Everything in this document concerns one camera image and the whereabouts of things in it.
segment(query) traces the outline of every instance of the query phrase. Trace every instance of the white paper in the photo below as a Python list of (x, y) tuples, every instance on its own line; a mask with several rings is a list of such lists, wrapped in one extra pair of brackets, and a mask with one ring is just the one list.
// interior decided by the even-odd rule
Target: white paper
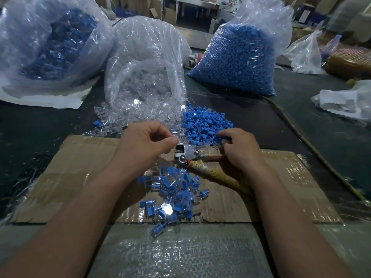
[(39, 94), (26, 96), (24, 95), (27, 93), (26, 91), (23, 92), (19, 87), (10, 85), (5, 75), (0, 73), (0, 100), (28, 106), (78, 109), (83, 102), (82, 99), (86, 97), (98, 79), (99, 76), (81, 86), (63, 91), (47, 93), (43, 91)]

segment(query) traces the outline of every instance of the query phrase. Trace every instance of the cardboard sheet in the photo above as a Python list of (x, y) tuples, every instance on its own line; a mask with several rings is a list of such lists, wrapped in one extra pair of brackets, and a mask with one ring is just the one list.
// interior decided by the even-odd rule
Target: cardboard sheet
[[(69, 136), (54, 156), (45, 172), (29, 192), (25, 202), (16, 210), (12, 222), (44, 223), (72, 199), (83, 185), (91, 181), (110, 161), (119, 139)], [(293, 152), (262, 150), (267, 164), (275, 168), (294, 198), (308, 213), (313, 222), (342, 222), (323, 191), (319, 188), (304, 164)], [(154, 164), (170, 166), (174, 152), (163, 154)], [(242, 180), (242, 173), (227, 162), (208, 163), (211, 168)], [(255, 222), (259, 220), (253, 198), (230, 187), (201, 178), (201, 189), (209, 188), (210, 196), (195, 209), (201, 210), (196, 222)], [(152, 222), (144, 209), (142, 199), (161, 198), (146, 191), (143, 185), (132, 183), (121, 195), (112, 214), (117, 222)]]

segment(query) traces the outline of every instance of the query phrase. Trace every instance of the hand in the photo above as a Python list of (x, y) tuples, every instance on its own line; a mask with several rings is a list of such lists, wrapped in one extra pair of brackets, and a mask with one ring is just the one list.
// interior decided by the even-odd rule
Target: hand
[(232, 143), (223, 139), (222, 144), (228, 160), (237, 168), (249, 173), (253, 169), (267, 166), (253, 134), (239, 128), (229, 128), (218, 132), (217, 135), (232, 138)]
[(110, 167), (125, 174), (131, 182), (148, 170), (162, 153), (179, 143), (170, 131), (156, 121), (130, 124), (123, 132)]

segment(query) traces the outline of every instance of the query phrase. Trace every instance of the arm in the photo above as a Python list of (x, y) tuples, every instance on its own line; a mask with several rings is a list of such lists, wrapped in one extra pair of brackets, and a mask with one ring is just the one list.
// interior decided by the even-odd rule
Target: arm
[(268, 166), (254, 136), (227, 129), (223, 140), (229, 161), (243, 170), (254, 191), (268, 245), (281, 277), (354, 277)]
[(158, 122), (130, 125), (107, 168), (0, 270), (0, 277), (83, 277), (125, 187), (178, 142)]

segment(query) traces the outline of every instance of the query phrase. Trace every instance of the bag of blue plastic parts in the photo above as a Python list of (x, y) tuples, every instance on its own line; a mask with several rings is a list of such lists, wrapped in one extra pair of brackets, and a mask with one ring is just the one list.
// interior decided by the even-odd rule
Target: bag of blue plastic parts
[(216, 31), (188, 76), (244, 91), (276, 95), (275, 59), (290, 44), (293, 9), (281, 0), (242, 0), (234, 18)]
[(0, 66), (15, 86), (63, 90), (101, 70), (113, 39), (94, 0), (8, 0), (0, 17)]

